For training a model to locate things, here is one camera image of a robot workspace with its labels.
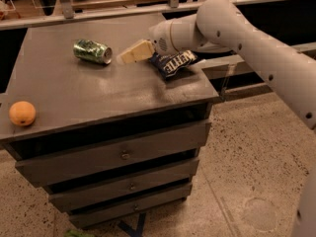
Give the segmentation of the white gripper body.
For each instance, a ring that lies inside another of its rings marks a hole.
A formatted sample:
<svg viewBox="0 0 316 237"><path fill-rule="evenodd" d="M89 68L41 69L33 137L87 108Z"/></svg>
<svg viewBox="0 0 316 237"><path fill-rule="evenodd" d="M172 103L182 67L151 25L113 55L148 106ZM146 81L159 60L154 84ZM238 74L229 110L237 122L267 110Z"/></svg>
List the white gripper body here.
<svg viewBox="0 0 316 237"><path fill-rule="evenodd" d="M170 21L163 21L149 29L150 40L159 54L170 54L172 52L170 27Z"/></svg>

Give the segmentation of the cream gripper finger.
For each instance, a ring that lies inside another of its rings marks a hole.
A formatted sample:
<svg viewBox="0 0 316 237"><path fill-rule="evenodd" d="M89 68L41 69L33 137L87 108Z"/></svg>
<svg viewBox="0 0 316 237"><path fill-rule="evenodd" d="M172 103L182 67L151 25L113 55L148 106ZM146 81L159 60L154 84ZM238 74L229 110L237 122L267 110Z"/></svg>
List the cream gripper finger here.
<svg viewBox="0 0 316 237"><path fill-rule="evenodd" d="M119 64L129 64L150 58L155 49L150 40L141 39L117 56Z"/></svg>

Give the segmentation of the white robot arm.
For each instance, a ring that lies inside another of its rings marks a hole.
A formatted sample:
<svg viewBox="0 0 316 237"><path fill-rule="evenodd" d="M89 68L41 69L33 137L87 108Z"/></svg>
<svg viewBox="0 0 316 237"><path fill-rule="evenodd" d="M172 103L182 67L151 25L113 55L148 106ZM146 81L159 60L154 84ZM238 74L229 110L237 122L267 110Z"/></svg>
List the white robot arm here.
<svg viewBox="0 0 316 237"><path fill-rule="evenodd" d="M312 130L316 129L316 61L253 26L229 0L206 0L193 15L159 23L117 56L150 60L165 77L191 64L197 51L240 55Z"/></svg>

